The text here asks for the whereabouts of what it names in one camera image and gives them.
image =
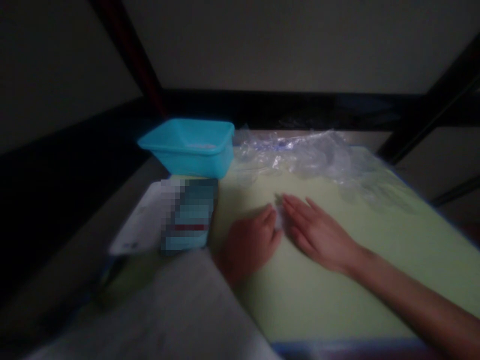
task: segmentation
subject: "plastic bag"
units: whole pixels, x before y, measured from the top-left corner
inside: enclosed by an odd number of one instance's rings
[[[285,138],[276,132],[253,134],[244,126],[235,132],[233,144],[232,170],[243,188],[254,184],[258,176],[288,171],[303,179],[331,179],[338,184],[340,196],[350,203],[360,196],[375,210],[396,206],[412,212],[395,192],[412,191],[380,159],[367,150],[350,147],[334,130]]]

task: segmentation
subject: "plastic container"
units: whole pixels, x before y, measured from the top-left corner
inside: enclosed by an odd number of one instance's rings
[[[175,118],[138,140],[171,174],[221,179],[234,158],[234,125],[226,121]]]

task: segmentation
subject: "finger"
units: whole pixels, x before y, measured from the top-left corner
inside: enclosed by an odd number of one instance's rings
[[[267,225],[269,229],[273,230],[275,227],[275,221],[277,221],[277,212],[273,210],[270,214],[268,214],[264,224]]]
[[[277,230],[273,233],[270,244],[274,249],[280,244],[280,240],[282,239],[283,235],[284,232],[282,230]]]
[[[293,207],[290,205],[288,202],[284,201],[283,202],[283,208],[285,209],[285,212],[288,214],[290,219],[295,223],[295,225],[304,231],[307,231],[307,229],[310,226],[310,222],[300,215]]]
[[[283,198],[303,217],[308,220],[315,219],[317,213],[310,206],[300,200],[298,197],[293,195],[283,195]]]
[[[321,215],[325,214],[325,210],[323,210],[320,206],[318,206],[311,198],[306,197],[305,200],[308,203],[308,205],[310,205],[311,208],[315,210],[318,214],[321,214]]]
[[[302,250],[308,257],[313,257],[316,251],[314,247],[309,243],[307,238],[302,234],[302,232],[297,227],[292,227],[290,232],[293,237],[293,241],[298,246],[298,248]]]
[[[272,210],[273,210],[272,204],[269,203],[267,206],[265,206],[265,208],[261,211],[261,213],[257,215],[255,219],[258,220],[259,222],[264,222],[265,219],[270,215]]]

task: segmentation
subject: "light green surface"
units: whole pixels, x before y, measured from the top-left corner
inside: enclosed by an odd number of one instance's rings
[[[220,181],[211,247],[218,248],[234,220],[273,203],[281,193],[311,197],[357,242],[480,317],[480,252],[413,192],[396,192],[410,213],[393,206],[373,210],[358,197],[345,202],[338,186],[324,178],[301,180],[284,171],[259,176],[242,189],[230,171]],[[368,291],[321,268],[286,237],[237,295],[271,342],[415,336]]]

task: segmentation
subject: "table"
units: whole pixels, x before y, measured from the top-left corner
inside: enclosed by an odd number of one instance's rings
[[[412,190],[393,191],[409,211],[397,206],[372,208],[358,197],[348,202],[337,184],[322,177],[299,179],[284,171],[281,176],[261,175],[251,187],[242,188],[235,172],[229,171],[219,182],[209,246],[218,249],[233,221],[275,202],[281,193],[309,196],[358,243],[480,317],[480,252]],[[148,283],[168,261],[156,254],[133,258],[104,298],[119,302]],[[270,262],[235,293],[266,338],[284,354],[352,344],[422,348],[416,335],[375,296],[312,262],[286,237]]]

